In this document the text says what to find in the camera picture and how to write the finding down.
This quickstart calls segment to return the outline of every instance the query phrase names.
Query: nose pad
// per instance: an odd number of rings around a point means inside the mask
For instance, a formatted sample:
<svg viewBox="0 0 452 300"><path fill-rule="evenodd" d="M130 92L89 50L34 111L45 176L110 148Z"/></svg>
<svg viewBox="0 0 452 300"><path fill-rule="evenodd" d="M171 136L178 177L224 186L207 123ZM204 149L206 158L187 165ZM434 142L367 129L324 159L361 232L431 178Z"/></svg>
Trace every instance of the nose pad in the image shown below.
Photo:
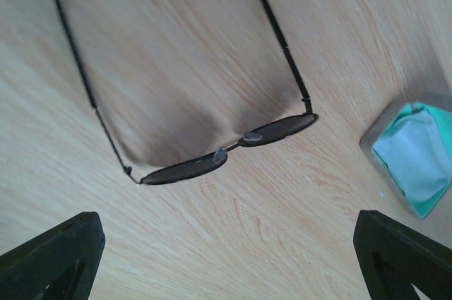
<svg viewBox="0 0 452 300"><path fill-rule="evenodd" d="M254 142L254 141L260 141L262 140L262 135L254 132L248 132L243 136L243 140Z"/></svg>
<svg viewBox="0 0 452 300"><path fill-rule="evenodd" d="M217 149L215 154L213 155L213 163L214 164L220 164L221 162L225 161L227 158L227 149L226 147L220 147Z"/></svg>

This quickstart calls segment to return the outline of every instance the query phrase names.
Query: sunglasses lens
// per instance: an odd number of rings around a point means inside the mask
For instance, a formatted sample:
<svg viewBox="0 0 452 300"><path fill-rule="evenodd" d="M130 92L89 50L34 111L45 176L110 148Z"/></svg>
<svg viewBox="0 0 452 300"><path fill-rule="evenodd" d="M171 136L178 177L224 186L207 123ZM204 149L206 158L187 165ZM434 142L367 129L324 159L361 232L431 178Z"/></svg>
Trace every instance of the sunglasses lens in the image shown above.
<svg viewBox="0 0 452 300"><path fill-rule="evenodd" d="M221 147L216 152L204 155L198 159L175 164L153 172L141 179L146 185L172 184L181 180L196 178L197 176L215 171L227 160L226 148Z"/></svg>
<svg viewBox="0 0 452 300"><path fill-rule="evenodd" d="M318 118L319 116L317 114L307 113L289 116L248 132L239 140L238 144L244 147L254 147L274 143L287 136L303 131L316 122Z"/></svg>

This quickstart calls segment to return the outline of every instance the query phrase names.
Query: light wood surface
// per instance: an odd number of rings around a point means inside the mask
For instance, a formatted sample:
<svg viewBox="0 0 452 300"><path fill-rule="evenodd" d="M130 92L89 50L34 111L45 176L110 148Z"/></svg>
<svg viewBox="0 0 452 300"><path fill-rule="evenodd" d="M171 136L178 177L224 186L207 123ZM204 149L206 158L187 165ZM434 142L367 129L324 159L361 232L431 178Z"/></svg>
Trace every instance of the light wood surface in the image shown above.
<svg viewBox="0 0 452 300"><path fill-rule="evenodd" d="M84 211L91 299L367 299L352 246L377 209L452 246L452 196L409 215L359 140L400 95L452 85L452 0L270 0L320 120L200 178L135 187L90 109L52 0L0 0L0 253ZM137 177L301 114L258 0L64 0Z"/></svg>

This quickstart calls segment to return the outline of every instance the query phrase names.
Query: round sunglasses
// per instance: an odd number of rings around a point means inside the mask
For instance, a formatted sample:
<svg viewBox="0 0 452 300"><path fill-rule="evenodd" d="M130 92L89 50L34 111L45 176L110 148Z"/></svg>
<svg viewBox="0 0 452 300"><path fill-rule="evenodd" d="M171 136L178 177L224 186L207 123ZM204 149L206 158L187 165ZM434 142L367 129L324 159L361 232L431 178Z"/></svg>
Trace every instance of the round sunglasses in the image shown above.
<svg viewBox="0 0 452 300"><path fill-rule="evenodd" d="M85 70L85 65L80 56L80 52L78 50L78 46L73 37L72 30L68 24L66 19L66 13L64 11L64 7L62 6L61 0L54 0L56 8L58 10L60 22L62 24L63 30L66 34L66 38L68 40L69 46L71 48L74 61L78 67L78 71L80 73L82 82L85 86L86 94L88 99L90 100L91 107L94 109L95 114L97 115L102 128L107 135L107 138L112 146L114 154L117 156L119 163L124 170L124 173L137 185L146 184L146 185L163 185L163 184L171 184L174 182L187 180L196 178L197 176L204 175L210 173L221 166L223 166L227 161L228 152L234 150L238 147L258 147L267 145L269 143L275 143L276 141L282 140L288 136L294 135L300 131L311 126L314 122L319 119L319 116L312 112L311 106L311 98L306 89L306 86L303 83L302 77L299 74L297 65L295 64L294 59L290 53L287 42L285 41L285 37L283 32L276 20L276 17L273 13L273 10L270 7L270 4L267 0L261 0L264 11L268 16L268 20L273 28L273 32L275 33L276 38L282 48L282 51L285 55L285 58L289 64L292 75L295 78L295 81L298 84L299 90L302 94L302 101L304 102L306 112L301 115L289 116L284 119L280 119L274 121L272 123L266 124L259 128L256 128L248 133L246 133L240 140L238 140L234 145L226 148L221 147L215 152L209 153L202 157L198 157L193 160L185 161L180 164L175 164L169 167L165 167L162 169L153 172L141 180L136 180L132 174L132 167L126 166L124 161L119 154L119 151L114 144L112 136L110 135L105 122L100 114L99 107L95 101L93 91L91 90L90 83L88 80L88 75Z"/></svg>

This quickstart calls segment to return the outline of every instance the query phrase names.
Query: teal tissue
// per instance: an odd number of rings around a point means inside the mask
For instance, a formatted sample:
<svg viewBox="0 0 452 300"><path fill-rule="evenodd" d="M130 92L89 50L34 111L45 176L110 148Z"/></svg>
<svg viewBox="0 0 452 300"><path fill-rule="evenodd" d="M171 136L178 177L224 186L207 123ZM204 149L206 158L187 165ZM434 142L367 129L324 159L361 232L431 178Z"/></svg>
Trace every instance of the teal tissue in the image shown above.
<svg viewBox="0 0 452 300"><path fill-rule="evenodd" d="M452 183L452 113L408 104L372 149L424 218Z"/></svg>

